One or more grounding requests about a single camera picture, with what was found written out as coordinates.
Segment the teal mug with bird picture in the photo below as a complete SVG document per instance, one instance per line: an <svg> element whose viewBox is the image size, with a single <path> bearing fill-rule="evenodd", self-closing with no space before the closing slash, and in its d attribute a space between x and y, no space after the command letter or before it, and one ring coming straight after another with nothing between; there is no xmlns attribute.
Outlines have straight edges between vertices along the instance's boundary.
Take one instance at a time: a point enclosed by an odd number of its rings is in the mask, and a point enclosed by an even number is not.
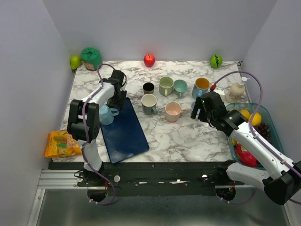
<svg viewBox="0 0 301 226"><path fill-rule="evenodd" d="M174 82L174 91L177 93L179 97L182 97L184 93L187 91L188 85L184 80L176 80Z"/></svg>

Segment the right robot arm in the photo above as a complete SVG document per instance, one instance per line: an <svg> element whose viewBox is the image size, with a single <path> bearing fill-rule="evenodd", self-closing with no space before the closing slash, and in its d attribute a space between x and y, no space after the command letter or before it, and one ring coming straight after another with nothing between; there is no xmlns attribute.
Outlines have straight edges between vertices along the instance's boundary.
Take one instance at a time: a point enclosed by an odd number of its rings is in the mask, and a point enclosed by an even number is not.
<svg viewBox="0 0 301 226"><path fill-rule="evenodd" d="M214 91L196 98L191 118L206 122L246 148L264 170L226 161L217 171L223 185L239 181L261 189L276 204L284 205L301 188L301 164L294 162L266 141L237 110L228 111Z"/></svg>

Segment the pink cup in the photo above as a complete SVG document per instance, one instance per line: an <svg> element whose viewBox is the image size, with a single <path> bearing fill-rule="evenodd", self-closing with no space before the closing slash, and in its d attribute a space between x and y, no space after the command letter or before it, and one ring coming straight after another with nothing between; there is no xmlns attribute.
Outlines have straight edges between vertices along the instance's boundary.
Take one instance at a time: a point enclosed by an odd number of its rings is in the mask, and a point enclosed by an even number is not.
<svg viewBox="0 0 301 226"><path fill-rule="evenodd" d="M176 122L179 120L180 116L184 114L187 109L182 108L182 106L177 102L169 102L165 106L165 119L168 122Z"/></svg>

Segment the pale green mug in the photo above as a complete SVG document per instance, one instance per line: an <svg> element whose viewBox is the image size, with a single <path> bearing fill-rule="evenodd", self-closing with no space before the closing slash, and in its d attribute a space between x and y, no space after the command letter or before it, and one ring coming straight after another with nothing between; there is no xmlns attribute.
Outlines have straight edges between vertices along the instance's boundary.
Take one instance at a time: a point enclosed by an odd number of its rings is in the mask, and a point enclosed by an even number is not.
<svg viewBox="0 0 301 226"><path fill-rule="evenodd" d="M159 93L164 96L167 97L169 95L172 94L174 89L174 81L172 78L170 77L162 77L159 80Z"/></svg>

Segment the brown striped mug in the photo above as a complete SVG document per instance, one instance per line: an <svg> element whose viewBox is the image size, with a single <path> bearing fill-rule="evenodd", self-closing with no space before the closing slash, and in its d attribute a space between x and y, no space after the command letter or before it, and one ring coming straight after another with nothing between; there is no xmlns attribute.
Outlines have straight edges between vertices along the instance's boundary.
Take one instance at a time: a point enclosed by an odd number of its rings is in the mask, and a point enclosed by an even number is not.
<svg viewBox="0 0 301 226"><path fill-rule="evenodd" d="M151 82L147 82L143 84L143 93L144 94L153 94L154 93L155 86Z"/></svg>

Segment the dark teal upside-down mug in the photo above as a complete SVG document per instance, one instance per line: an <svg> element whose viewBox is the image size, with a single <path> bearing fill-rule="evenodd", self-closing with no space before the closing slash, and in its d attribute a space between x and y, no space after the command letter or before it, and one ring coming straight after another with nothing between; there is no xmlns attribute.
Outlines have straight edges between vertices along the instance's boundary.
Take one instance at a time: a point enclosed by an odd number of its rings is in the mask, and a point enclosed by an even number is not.
<svg viewBox="0 0 301 226"><path fill-rule="evenodd" d="M153 94L145 94L141 98L143 112L146 115L156 115L158 113L156 109L157 98Z"/></svg>

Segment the blue mug with gold pattern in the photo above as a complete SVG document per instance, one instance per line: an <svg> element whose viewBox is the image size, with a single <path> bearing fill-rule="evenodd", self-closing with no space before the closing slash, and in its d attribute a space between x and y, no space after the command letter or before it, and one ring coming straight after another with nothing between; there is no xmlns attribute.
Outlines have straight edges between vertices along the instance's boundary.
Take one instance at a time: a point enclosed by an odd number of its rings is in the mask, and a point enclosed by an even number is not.
<svg viewBox="0 0 301 226"><path fill-rule="evenodd" d="M210 82L206 78L197 78L192 90L192 97L196 99L209 91Z"/></svg>

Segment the light blue small mug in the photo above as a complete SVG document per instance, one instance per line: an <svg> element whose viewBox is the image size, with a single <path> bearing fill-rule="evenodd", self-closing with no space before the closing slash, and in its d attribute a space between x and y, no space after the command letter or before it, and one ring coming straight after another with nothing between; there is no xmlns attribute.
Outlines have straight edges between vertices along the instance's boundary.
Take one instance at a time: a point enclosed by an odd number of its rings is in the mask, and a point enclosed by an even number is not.
<svg viewBox="0 0 301 226"><path fill-rule="evenodd" d="M119 115L119 110L102 105L99 109L99 120L102 125L110 125L114 121L114 117Z"/></svg>

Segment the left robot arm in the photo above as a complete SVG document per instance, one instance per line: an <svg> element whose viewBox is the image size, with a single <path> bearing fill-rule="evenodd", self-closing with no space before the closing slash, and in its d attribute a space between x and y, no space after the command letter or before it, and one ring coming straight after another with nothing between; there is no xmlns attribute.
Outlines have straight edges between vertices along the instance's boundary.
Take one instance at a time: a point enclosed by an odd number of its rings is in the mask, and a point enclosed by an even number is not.
<svg viewBox="0 0 301 226"><path fill-rule="evenodd" d="M101 78L96 89L87 97L74 99L70 103L67 132L78 141L84 158L84 169L91 171L88 180L94 186L104 182L104 174L99 171L102 160L96 142L100 130L99 109L103 105L123 109L127 95L126 82L126 75L114 69L111 77Z"/></svg>

